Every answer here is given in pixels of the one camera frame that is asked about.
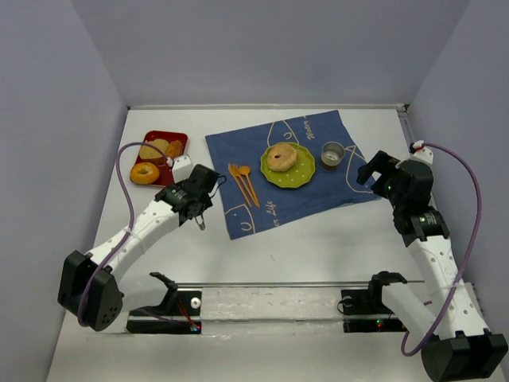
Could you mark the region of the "metal tongs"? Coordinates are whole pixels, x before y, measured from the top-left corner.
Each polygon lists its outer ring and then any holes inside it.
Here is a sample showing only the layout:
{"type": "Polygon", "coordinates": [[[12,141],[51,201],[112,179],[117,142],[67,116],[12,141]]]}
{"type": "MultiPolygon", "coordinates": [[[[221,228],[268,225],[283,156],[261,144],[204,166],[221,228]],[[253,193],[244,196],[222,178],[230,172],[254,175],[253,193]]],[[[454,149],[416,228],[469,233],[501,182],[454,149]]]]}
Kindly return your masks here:
{"type": "Polygon", "coordinates": [[[195,222],[196,222],[198,228],[201,231],[204,231],[206,229],[206,225],[205,225],[205,221],[204,221],[203,215],[196,216],[195,217],[195,222]]]}

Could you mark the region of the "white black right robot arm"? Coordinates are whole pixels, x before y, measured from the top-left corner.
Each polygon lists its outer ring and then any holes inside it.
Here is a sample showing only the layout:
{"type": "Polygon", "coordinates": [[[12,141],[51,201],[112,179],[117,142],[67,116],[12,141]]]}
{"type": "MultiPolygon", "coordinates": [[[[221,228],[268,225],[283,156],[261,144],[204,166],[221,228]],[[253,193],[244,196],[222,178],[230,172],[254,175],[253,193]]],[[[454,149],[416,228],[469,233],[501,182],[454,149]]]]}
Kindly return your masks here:
{"type": "Polygon", "coordinates": [[[418,266],[431,301],[425,306],[396,272],[371,277],[367,300],[373,308],[386,308],[406,327],[421,336],[416,348],[432,381],[485,379],[508,352],[502,334],[495,334],[477,311],[453,256],[450,232],[443,216],[431,204],[433,152],[416,150],[400,161],[379,151],[358,170],[365,184],[379,177],[373,193],[390,202],[393,222],[410,256],[418,266]]]}

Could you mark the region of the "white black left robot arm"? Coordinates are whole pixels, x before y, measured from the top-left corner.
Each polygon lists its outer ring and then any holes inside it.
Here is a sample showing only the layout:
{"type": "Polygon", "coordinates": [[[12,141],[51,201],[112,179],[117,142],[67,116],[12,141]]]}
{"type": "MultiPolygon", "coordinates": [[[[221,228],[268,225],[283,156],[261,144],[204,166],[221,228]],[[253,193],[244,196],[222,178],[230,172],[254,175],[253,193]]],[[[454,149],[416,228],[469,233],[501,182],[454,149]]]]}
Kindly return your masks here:
{"type": "Polygon", "coordinates": [[[189,176],[161,189],[138,217],[115,236],[83,254],[64,260],[58,303],[79,323],[96,332],[110,326],[123,311],[140,310],[152,317],[179,302],[178,285],[152,271],[133,283],[122,281],[131,266],[160,239],[189,220],[204,229],[204,212],[212,207],[212,190],[220,175],[202,165],[189,176]]]}

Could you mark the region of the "sliced round bread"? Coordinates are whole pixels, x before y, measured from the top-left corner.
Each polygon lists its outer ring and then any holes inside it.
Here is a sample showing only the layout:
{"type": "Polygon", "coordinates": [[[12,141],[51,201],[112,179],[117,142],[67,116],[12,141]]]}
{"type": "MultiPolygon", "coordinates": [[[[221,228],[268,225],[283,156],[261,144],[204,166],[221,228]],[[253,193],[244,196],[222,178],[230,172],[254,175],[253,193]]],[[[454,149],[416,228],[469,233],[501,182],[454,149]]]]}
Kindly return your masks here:
{"type": "Polygon", "coordinates": [[[162,139],[156,138],[151,141],[146,141],[150,146],[144,145],[140,148],[138,156],[144,162],[152,162],[156,165],[161,165],[166,162],[165,153],[169,147],[169,142],[162,139]]]}

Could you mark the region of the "blue fish-print placemat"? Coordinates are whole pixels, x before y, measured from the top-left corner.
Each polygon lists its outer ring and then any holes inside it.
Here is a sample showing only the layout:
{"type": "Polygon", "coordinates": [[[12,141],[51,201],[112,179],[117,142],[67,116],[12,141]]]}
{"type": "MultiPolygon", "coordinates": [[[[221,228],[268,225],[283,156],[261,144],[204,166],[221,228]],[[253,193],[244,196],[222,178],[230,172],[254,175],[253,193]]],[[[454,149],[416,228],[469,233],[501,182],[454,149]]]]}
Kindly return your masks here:
{"type": "Polygon", "coordinates": [[[303,217],[375,200],[370,186],[356,183],[365,164],[359,147],[348,133],[338,111],[327,111],[282,119],[236,131],[210,134],[206,138],[216,172],[228,173],[228,164],[249,166],[251,182],[260,207],[245,202],[233,178],[220,188],[227,232],[235,240],[279,227],[303,217]],[[294,142],[309,150],[316,171],[311,181],[297,189],[283,189],[269,183],[260,171],[260,158],[278,143],[294,142]],[[327,142],[338,142],[345,155],[336,170],[321,167],[321,151],[327,142]]]}

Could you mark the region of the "steel cup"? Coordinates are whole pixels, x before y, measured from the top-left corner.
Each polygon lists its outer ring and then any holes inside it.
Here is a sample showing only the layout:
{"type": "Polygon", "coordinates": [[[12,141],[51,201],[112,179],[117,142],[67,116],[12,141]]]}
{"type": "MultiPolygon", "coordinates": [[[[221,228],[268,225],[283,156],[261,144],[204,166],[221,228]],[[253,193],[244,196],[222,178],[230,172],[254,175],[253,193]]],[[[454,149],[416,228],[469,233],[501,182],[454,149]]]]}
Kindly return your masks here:
{"type": "Polygon", "coordinates": [[[344,147],[338,142],[327,142],[321,151],[321,167],[327,171],[338,168],[345,155],[344,147]]]}

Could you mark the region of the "red tray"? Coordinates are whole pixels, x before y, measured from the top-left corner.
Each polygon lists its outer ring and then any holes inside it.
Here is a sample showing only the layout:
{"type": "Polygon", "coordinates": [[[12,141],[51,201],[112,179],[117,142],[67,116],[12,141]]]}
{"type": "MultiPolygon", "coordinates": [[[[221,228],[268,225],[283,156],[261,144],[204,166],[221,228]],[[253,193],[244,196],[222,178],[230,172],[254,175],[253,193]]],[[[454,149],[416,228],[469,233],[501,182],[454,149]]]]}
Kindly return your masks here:
{"type": "MultiPolygon", "coordinates": [[[[187,145],[187,141],[188,141],[187,135],[183,134],[183,133],[168,132],[168,131],[149,131],[148,133],[146,133],[143,142],[146,143],[146,141],[151,141],[156,138],[162,138],[168,142],[171,142],[174,140],[179,140],[183,143],[185,149],[186,149],[186,145],[187,145]]],[[[168,157],[165,156],[165,159],[166,159],[166,162],[162,163],[161,165],[154,164],[160,170],[160,177],[153,184],[150,184],[150,185],[164,187],[164,186],[174,183],[173,176],[172,176],[172,170],[170,168],[170,165],[167,162],[168,157]]],[[[136,159],[134,165],[137,163],[140,163],[140,162],[144,162],[144,161],[141,160],[139,156],[137,156],[137,159],[136,159]]]]}

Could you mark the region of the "orange plastic fork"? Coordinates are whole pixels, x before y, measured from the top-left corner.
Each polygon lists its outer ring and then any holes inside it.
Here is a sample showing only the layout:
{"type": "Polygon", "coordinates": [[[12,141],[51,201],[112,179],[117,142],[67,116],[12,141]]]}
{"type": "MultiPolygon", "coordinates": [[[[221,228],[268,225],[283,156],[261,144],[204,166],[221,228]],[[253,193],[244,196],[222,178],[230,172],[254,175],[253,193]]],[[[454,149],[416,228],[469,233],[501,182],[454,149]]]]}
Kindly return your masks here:
{"type": "Polygon", "coordinates": [[[240,176],[237,174],[237,172],[234,170],[234,166],[232,164],[228,164],[228,170],[231,174],[231,176],[234,178],[235,180],[235,183],[237,184],[238,188],[239,188],[239,191],[241,192],[241,194],[243,195],[243,198],[245,200],[245,202],[247,203],[247,205],[249,207],[251,207],[251,200],[250,198],[247,196],[244,188],[241,186],[240,184],[240,176]]]}

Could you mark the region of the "small brown muffin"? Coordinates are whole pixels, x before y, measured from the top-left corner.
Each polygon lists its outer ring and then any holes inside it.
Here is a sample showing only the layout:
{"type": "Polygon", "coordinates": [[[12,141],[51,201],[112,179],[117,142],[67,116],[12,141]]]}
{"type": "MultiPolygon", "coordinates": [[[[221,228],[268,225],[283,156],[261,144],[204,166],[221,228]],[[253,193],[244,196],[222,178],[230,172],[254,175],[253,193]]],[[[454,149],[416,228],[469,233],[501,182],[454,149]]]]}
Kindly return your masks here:
{"type": "Polygon", "coordinates": [[[171,141],[166,148],[165,155],[168,158],[175,159],[184,153],[185,147],[179,140],[171,141]]]}

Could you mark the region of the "orange plastic spoon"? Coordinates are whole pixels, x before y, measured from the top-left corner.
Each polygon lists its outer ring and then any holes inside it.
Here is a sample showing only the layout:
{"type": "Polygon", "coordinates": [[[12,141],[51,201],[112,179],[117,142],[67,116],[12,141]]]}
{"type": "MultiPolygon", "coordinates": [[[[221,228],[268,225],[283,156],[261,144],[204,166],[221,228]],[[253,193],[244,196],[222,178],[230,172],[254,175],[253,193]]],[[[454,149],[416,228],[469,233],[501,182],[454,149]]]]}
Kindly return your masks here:
{"type": "Polygon", "coordinates": [[[245,177],[249,177],[250,175],[250,172],[251,172],[251,168],[249,166],[240,166],[239,167],[239,172],[245,176],[245,177]]]}

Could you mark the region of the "green polka-dot plate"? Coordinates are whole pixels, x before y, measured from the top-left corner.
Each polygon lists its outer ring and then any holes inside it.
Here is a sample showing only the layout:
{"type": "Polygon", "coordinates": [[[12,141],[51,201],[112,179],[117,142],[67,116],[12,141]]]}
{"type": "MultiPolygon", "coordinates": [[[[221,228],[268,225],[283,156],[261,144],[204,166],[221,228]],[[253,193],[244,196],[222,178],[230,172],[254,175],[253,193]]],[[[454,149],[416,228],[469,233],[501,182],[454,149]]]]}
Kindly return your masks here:
{"type": "Polygon", "coordinates": [[[305,147],[294,142],[289,142],[289,145],[297,153],[297,161],[291,168],[277,172],[269,167],[269,152],[274,148],[271,146],[260,158],[260,171],[269,183],[279,188],[297,189],[311,181],[316,171],[315,159],[305,147]]]}

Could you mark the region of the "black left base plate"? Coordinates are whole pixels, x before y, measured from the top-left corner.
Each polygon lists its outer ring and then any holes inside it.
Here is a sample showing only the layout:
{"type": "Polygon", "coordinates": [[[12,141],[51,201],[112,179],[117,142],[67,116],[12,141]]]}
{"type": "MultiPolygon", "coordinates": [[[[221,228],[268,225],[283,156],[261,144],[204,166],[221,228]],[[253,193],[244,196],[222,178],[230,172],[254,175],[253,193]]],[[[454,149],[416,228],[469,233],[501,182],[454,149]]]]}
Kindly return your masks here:
{"type": "Polygon", "coordinates": [[[200,335],[201,308],[201,289],[179,289],[159,306],[145,306],[129,312],[126,331],[132,334],[200,335]]]}

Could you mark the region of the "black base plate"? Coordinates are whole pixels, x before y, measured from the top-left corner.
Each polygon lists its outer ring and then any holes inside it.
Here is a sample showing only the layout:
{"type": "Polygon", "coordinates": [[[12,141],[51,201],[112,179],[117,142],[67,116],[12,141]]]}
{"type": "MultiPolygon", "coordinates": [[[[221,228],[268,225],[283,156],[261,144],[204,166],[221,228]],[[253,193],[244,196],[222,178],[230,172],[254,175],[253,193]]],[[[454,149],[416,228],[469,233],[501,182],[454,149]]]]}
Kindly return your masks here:
{"type": "Polygon", "coordinates": [[[132,334],[200,335],[201,308],[201,289],[179,289],[159,306],[145,306],[129,312],[126,331],[132,334]]]}
{"type": "Polygon", "coordinates": [[[367,289],[346,289],[336,308],[344,318],[345,333],[403,333],[406,327],[384,305],[371,301],[367,289]]]}

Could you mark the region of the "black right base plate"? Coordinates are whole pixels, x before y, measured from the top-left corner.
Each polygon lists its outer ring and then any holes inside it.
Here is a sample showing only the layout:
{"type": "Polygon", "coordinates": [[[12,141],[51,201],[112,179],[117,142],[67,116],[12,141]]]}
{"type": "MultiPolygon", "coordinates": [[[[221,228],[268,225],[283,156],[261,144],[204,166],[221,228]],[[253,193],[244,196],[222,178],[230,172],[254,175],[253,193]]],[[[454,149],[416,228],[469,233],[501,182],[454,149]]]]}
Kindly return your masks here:
{"type": "Polygon", "coordinates": [[[345,333],[403,333],[406,327],[384,305],[371,301],[367,289],[346,289],[336,308],[344,318],[345,333]]]}

